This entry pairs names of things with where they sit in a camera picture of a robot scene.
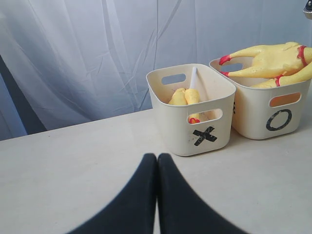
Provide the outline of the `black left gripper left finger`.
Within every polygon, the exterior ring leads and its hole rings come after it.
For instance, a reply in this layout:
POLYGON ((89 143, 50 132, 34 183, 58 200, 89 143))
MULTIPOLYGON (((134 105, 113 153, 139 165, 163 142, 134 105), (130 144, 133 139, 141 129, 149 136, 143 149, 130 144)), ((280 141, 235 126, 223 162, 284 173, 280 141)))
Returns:
POLYGON ((100 212, 71 234, 152 234, 156 209, 156 156, 145 154, 128 183, 100 212))

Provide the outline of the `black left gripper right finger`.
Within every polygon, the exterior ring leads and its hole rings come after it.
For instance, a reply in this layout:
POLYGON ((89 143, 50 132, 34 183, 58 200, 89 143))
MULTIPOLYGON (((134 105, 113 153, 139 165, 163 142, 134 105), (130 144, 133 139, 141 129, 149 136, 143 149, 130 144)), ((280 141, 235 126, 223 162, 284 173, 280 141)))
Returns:
POLYGON ((158 213, 162 234, 245 234, 218 214, 187 183, 172 157, 158 157, 158 213))

